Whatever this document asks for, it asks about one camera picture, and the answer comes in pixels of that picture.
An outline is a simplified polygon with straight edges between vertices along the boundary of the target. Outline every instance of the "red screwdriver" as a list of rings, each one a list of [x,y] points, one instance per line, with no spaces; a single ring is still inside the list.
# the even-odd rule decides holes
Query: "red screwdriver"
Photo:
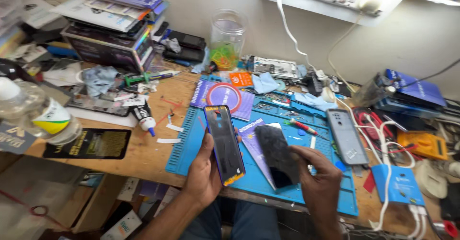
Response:
[[[295,119],[290,119],[289,122],[290,122],[291,124],[296,125],[297,127],[301,128],[301,129],[305,130],[305,131],[308,131],[308,132],[312,133],[312,134],[315,135],[315,136],[318,136],[318,137],[320,137],[320,138],[323,138],[323,139],[325,139],[325,140],[328,140],[327,138],[325,138],[325,137],[319,135],[318,132],[316,132],[314,129],[310,128],[309,126],[307,126],[307,125],[305,125],[305,124],[303,124],[303,123],[301,123],[301,122],[299,122],[299,121],[296,121]]]

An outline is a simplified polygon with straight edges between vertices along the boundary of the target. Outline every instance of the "orange card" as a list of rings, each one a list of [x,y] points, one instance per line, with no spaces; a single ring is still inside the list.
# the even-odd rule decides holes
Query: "orange card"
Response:
[[[230,73],[231,83],[236,87],[252,86],[253,80],[248,72]]]

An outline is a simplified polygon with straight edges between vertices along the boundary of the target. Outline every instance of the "leg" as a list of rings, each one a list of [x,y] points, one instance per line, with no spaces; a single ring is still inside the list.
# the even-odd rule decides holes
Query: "leg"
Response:
[[[247,201],[238,201],[232,240],[281,240],[276,210]]]
[[[179,240],[214,240],[221,239],[222,220],[220,217],[220,198],[211,203],[197,216]]]

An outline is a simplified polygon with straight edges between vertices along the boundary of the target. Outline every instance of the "yellow multimeter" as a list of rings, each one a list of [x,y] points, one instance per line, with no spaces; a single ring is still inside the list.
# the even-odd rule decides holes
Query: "yellow multimeter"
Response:
[[[412,153],[424,157],[447,160],[447,146],[444,138],[434,136],[425,131],[409,131],[404,132],[398,130],[398,143],[407,146],[410,143],[417,144],[416,149],[410,150]]]

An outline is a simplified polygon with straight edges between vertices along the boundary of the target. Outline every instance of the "white glue tube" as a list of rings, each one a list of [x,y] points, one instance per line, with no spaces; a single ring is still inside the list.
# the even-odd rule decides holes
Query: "white glue tube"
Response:
[[[136,116],[139,125],[144,131],[149,131],[152,137],[155,137],[153,128],[156,126],[155,119],[152,117],[149,104],[146,102],[144,105],[135,106],[131,112]]]

